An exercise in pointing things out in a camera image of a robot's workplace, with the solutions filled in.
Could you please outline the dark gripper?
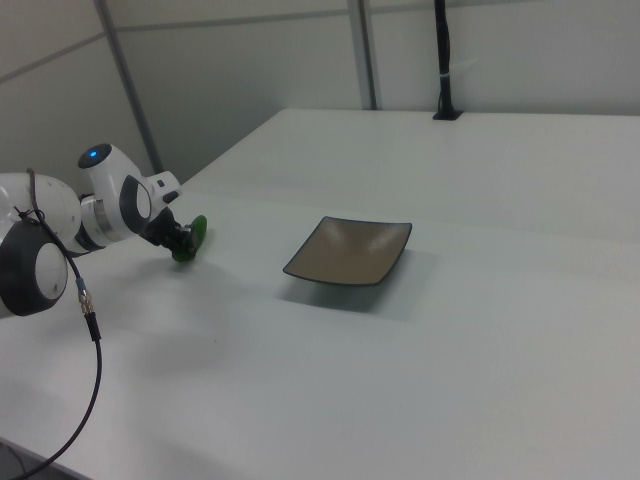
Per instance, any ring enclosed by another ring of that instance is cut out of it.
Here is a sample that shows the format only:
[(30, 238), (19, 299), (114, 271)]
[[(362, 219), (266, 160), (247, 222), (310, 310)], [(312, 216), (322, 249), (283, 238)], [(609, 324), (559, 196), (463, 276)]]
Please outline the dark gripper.
[(189, 239), (193, 234), (194, 227), (180, 225), (170, 209), (161, 210), (145, 227), (145, 239), (152, 245), (168, 248), (173, 256), (195, 255), (194, 243)]

